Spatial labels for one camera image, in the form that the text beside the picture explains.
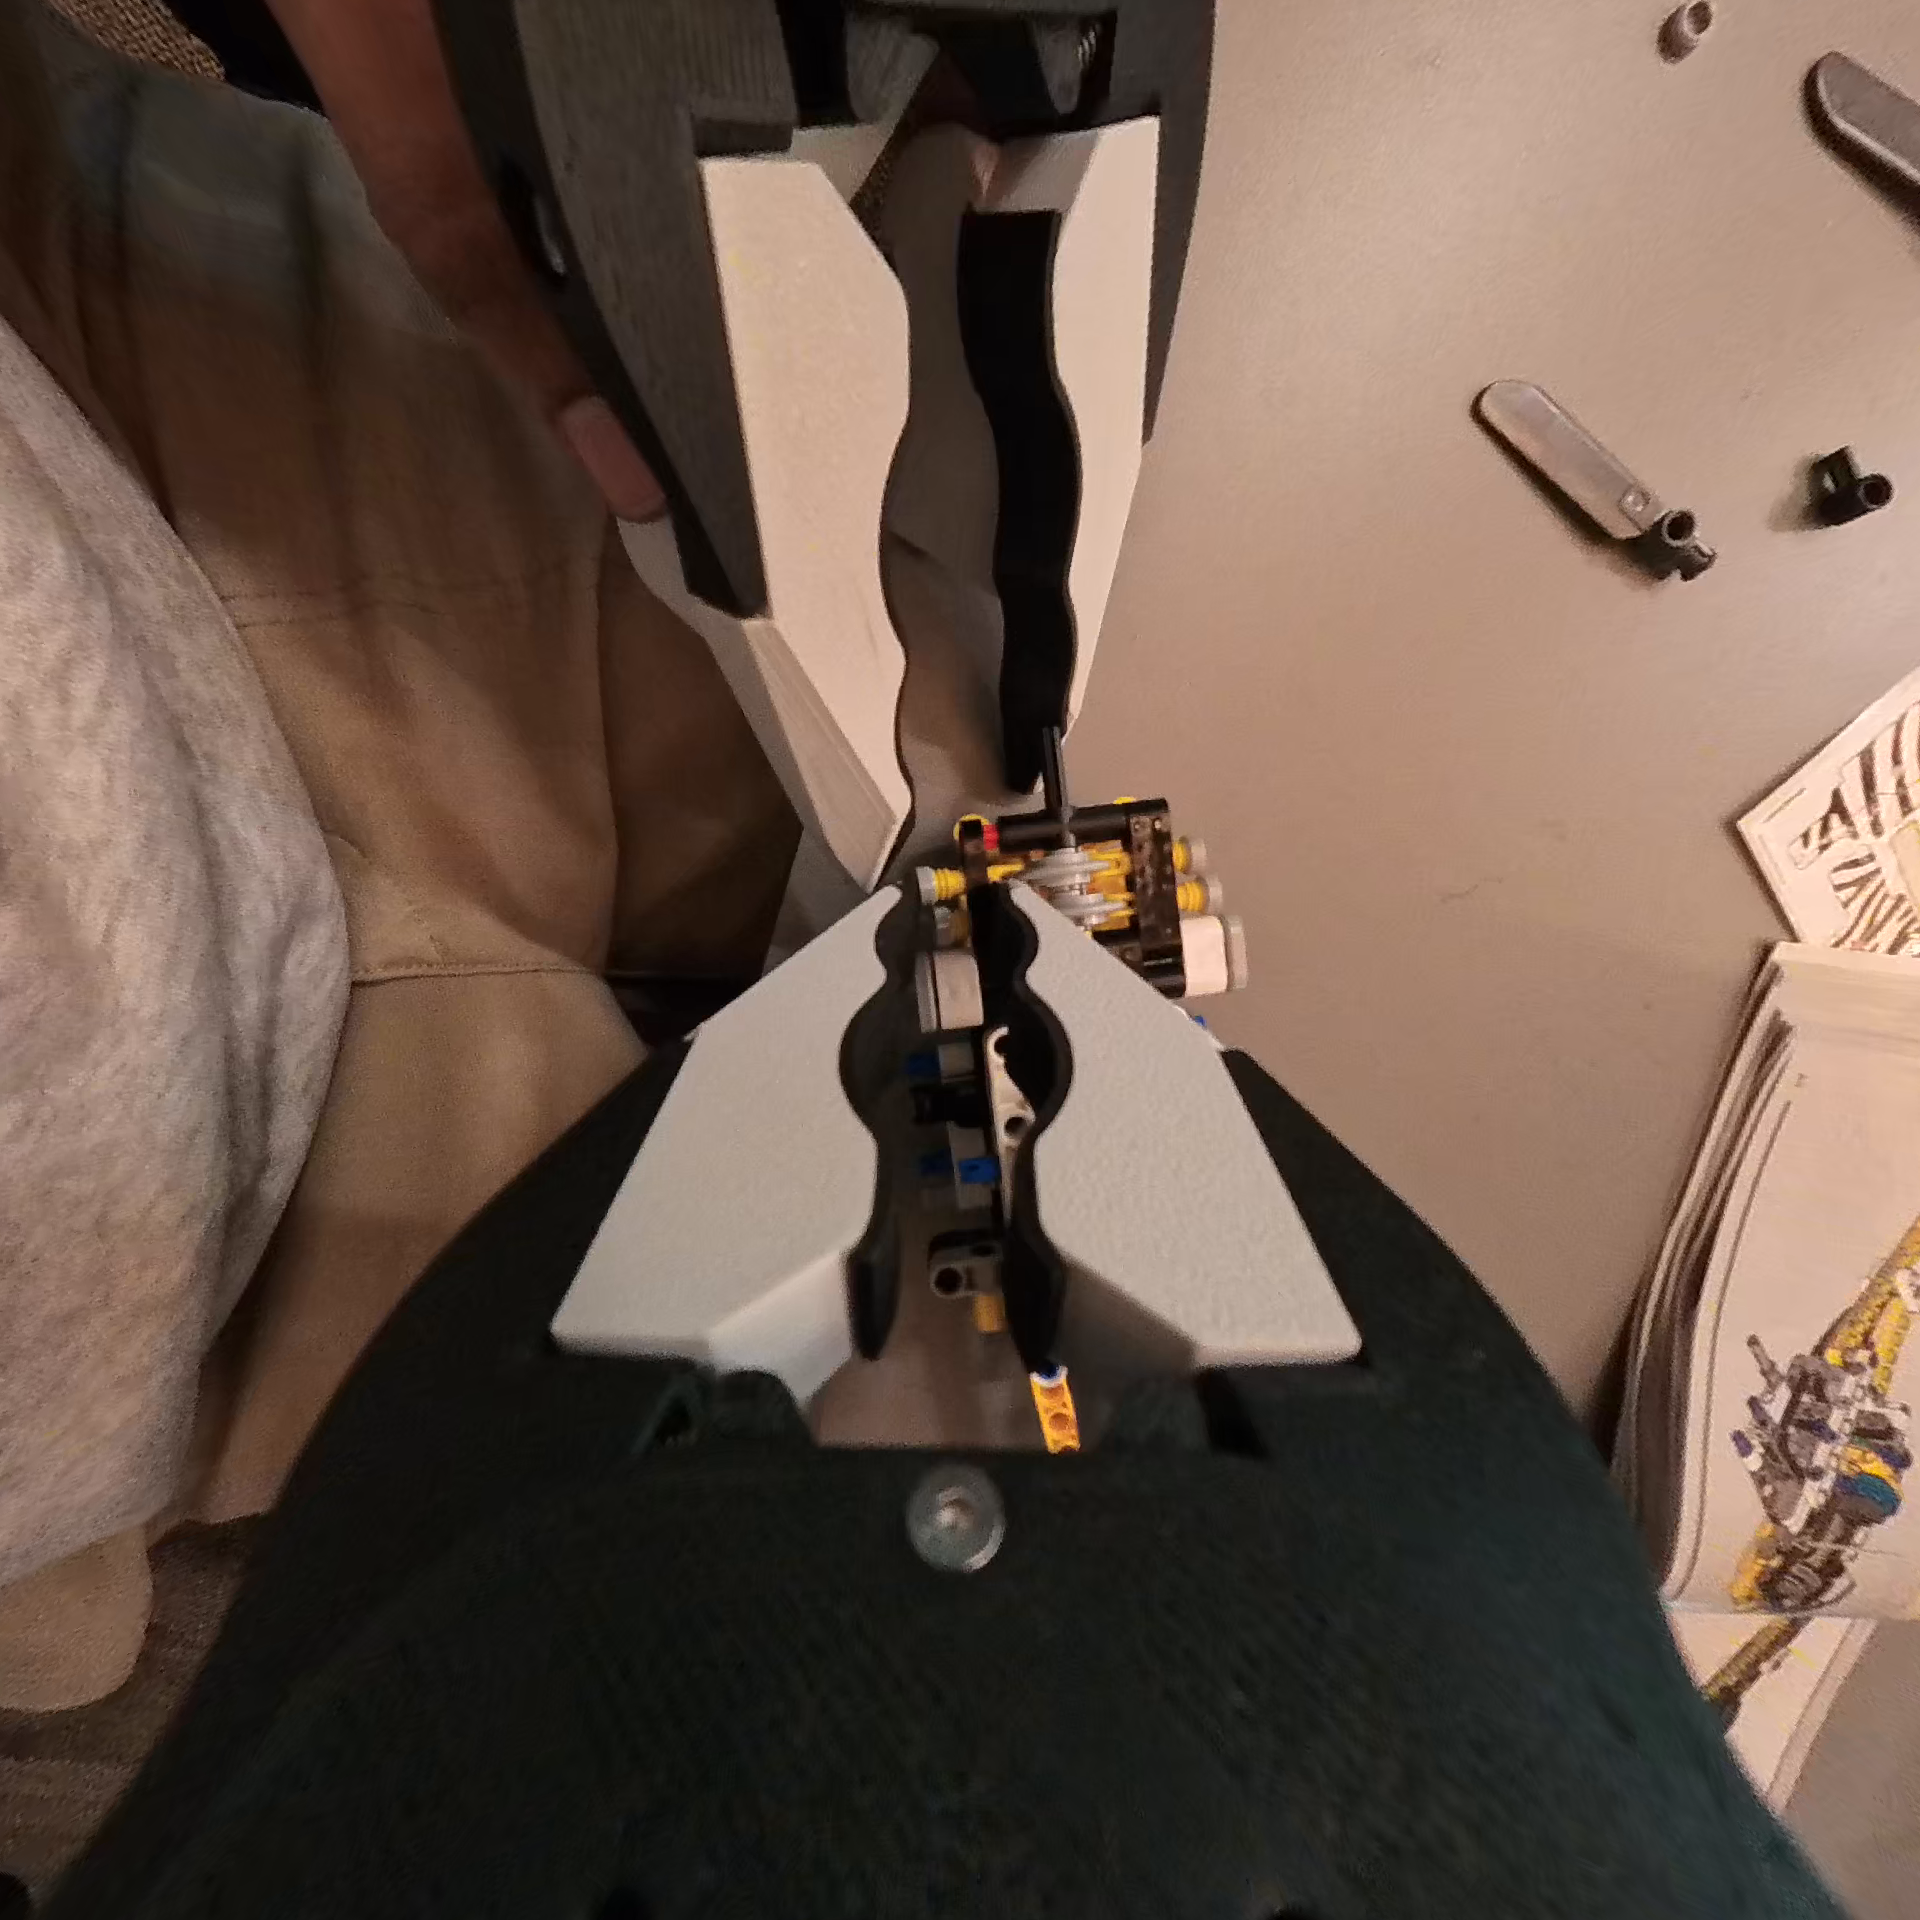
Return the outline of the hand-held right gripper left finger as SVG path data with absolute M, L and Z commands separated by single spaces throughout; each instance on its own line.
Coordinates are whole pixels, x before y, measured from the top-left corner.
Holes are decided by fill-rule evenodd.
M 797 1403 L 847 1367 L 878 1145 L 840 1052 L 901 902 L 882 887 L 693 1033 L 550 1320 L 565 1352 L 770 1375 Z

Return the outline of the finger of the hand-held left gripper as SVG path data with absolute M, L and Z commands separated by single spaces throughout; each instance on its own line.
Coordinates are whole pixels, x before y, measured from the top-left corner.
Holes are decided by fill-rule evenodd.
M 910 823 L 905 649 L 880 521 L 910 403 L 903 287 L 810 160 L 701 161 L 766 611 L 696 599 L 663 524 L 620 526 L 646 589 L 700 633 L 801 839 L 774 921 L 778 964 L 849 911 Z
M 1016 142 L 957 231 L 993 459 L 999 763 L 1026 793 L 1080 710 L 1145 449 L 1161 123 Z

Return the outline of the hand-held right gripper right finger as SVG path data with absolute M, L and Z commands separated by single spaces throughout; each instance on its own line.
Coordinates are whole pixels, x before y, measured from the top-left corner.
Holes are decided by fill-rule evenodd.
M 1016 1150 L 1031 1367 L 1108 1383 L 1338 1365 L 1360 1332 L 1236 1088 L 1186 1011 L 1026 884 L 1014 1007 L 1055 1065 Z

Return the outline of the yellow and black lego model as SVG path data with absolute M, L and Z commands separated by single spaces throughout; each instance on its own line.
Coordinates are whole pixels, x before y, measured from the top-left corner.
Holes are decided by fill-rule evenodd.
M 1167 1000 L 1244 988 L 1244 934 L 1205 844 L 1174 832 L 1164 799 L 1072 801 L 1055 727 L 1039 741 L 1039 805 L 966 814 L 951 841 L 911 871 L 924 1045 L 905 1057 L 905 1085 L 937 1219 L 927 1286 L 966 1304 L 977 1339 L 1016 1356 L 1039 1444 L 1072 1454 L 1082 1425 L 1057 1356 L 1066 1265 L 1039 1224 L 1037 1150 L 1066 1065 L 1016 997 L 1026 949 L 997 899 L 1024 884 Z

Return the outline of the grey lego panel with connector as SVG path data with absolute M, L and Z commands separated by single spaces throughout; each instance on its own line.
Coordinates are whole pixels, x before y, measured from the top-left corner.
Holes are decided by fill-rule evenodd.
M 1657 577 L 1693 583 L 1716 565 L 1695 516 L 1672 508 L 1536 381 L 1489 381 L 1471 411 L 1599 536 Z

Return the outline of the lego instruction booklet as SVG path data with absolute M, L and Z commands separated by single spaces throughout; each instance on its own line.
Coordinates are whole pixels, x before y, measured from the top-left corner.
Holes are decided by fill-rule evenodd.
M 1613 1476 L 1695 1689 L 1784 1807 L 1918 1595 L 1918 964 L 1780 944 L 1623 1351 Z

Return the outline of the person's left hand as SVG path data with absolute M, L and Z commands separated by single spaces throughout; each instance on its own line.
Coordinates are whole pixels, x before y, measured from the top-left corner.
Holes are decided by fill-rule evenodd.
M 494 198 L 426 1 L 270 1 L 376 227 L 446 319 L 526 398 L 621 521 L 665 493 L 591 388 Z

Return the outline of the beige trousers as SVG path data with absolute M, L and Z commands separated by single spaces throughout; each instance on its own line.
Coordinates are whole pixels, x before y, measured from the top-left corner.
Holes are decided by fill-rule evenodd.
M 174 1500 L 4 1584 L 4 1709 L 69 1712 L 136 1667 L 157 1537 L 264 1511 L 424 1262 L 636 1068 L 614 984 L 754 968 L 796 823 L 624 519 L 420 286 L 322 108 L 4 4 L 4 327 L 221 600 L 349 952 Z

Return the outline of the grey fleece jacket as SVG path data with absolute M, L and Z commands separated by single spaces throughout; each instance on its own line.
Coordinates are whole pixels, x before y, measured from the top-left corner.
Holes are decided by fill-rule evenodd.
M 4 1584 L 175 1495 L 344 1019 L 340 888 L 221 600 L 4 327 Z

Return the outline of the striped sticker sheet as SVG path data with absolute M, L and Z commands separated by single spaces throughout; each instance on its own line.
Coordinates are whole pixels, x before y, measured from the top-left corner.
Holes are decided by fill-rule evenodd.
M 1735 825 L 1799 944 L 1918 955 L 1918 673 Z

